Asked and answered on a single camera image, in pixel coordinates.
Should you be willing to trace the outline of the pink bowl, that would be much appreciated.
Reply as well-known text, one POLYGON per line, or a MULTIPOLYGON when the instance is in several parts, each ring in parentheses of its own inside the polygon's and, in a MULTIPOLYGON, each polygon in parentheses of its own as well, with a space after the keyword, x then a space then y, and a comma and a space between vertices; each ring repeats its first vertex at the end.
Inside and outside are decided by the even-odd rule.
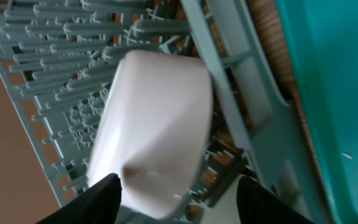
POLYGON ((88 171, 121 179, 123 206, 162 220, 198 175, 212 122, 213 85, 198 58, 133 50, 120 60, 88 171))

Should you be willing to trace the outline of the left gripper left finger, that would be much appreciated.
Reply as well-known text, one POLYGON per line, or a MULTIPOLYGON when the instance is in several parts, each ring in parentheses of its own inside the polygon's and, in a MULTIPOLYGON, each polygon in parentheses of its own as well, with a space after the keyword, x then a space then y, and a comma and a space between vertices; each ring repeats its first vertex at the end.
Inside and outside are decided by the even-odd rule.
POLYGON ((121 205, 119 176, 108 174, 70 203, 37 224, 115 224, 121 205))

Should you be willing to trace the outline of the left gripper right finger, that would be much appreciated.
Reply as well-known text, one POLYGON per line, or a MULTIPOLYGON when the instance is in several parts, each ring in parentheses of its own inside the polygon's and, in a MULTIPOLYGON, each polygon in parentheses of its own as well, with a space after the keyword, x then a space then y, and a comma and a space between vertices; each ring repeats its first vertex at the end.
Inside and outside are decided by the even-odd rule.
POLYGON ((313 224, 247 175, 239 179, 236 203, 241 224, 313 224))

